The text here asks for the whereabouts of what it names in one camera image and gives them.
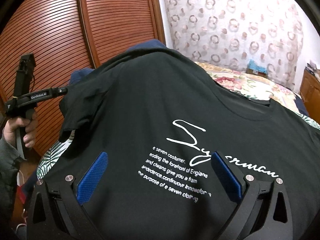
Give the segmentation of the person's left hand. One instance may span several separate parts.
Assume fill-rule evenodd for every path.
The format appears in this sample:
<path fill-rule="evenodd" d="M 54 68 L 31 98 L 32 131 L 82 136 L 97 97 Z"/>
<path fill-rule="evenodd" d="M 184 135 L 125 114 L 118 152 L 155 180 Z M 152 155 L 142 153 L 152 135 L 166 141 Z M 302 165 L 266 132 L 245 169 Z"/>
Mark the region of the person's left hand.
<path fill-rule="evenodd" d="M 3 136 L 6 142 L 16 147 L 16 130 L 25 132 L 23 139 L 26 148 L 32 148 L 36 142 L 37 113 L 33 111 L 31 120 L 22 117 L 11 118 L 7 121 L 3 129 Z"/>

